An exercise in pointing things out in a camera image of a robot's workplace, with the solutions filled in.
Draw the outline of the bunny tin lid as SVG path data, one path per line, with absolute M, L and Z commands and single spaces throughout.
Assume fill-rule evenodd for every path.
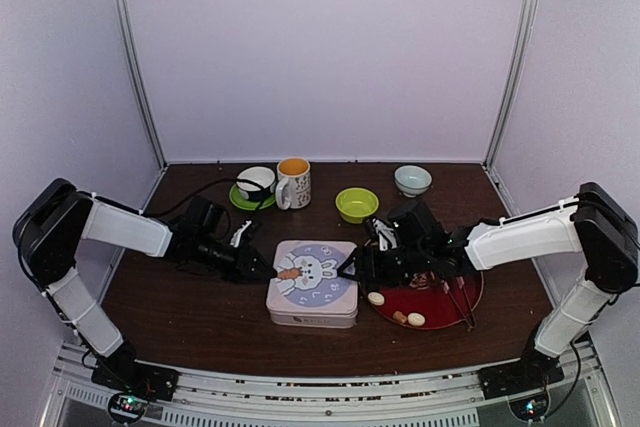
M 336 317 L 357 312 L 358 285 L 338 275 L 356 249 L 350 241 L 288 240 L 278 244 L 266 306 L 272 313 Z

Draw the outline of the silver divided tin box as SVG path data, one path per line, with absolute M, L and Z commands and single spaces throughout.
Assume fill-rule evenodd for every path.
M 285 299 L 284 304 L 268 304 L 271 321 L 280 326 L 349 329 L 355 326 L 357 302 L 342 300 L 321 306 L 304 306 Z

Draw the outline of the pink metal tongs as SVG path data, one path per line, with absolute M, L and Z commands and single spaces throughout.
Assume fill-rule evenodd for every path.
M 455 277 L 452 280 L 442 280 L 441 288 L 451 301 L 460 321 L 466 325 L 466 330 L 473 331 L 476 328 L 476 319 L 464 279 Z

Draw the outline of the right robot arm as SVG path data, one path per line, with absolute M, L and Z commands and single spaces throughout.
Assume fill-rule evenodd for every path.
M 367 244 L 337 268 L 340 277 L 363 287 L 407 286 L 421 274 L 457 280 L 525 259 L 582 254 L 581 276 L 531 332 L 520 359 L 480 370 L 481 381 L 490 388 L 542 386 L 560 355 L 639 278 L 638 226 L 595 182 L 541 210 L 452 231 L 422 201 L 405 202 L 384 220 L 368 217 L 364 225 Z

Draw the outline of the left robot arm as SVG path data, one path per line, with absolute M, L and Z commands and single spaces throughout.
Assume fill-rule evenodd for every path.
M 78 263 L 89 259 L 89 248 L 102 255 L 133 251 L 175 264 L 197 263 L 232 283 L 268 282 L 276 275 L 251 243 L 254 220 L 227 241 L 217 238 L 224 209 L 202 193 L 197 189 L 164 211 L 145 213 L 56 178 L 13 226 L 23 274 L 123 391 L 137 389 L 144 371 L 133 345 L 85 283 Z

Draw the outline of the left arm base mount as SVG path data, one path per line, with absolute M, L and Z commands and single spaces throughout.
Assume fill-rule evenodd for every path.
M 178 380 L 174 369 L 139 363 L 134 364 L 128 380 L 104 366 L 96 367 L 91 375 L 94 384 L 114 390 L 107 401 L 107 413 L 121 425 L 140 421 L 153 402 L 171 401 Z

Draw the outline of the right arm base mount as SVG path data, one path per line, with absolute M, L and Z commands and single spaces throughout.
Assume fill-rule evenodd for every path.
M 486 400 L 505 397 L 511 414 L 519 421 L 541 421 L 551 410 L 551 384 L 564 379 L 559 367 L 544 372 L 539 367 L 523 367 L 512 362 L 482 368 L 479 383 Z

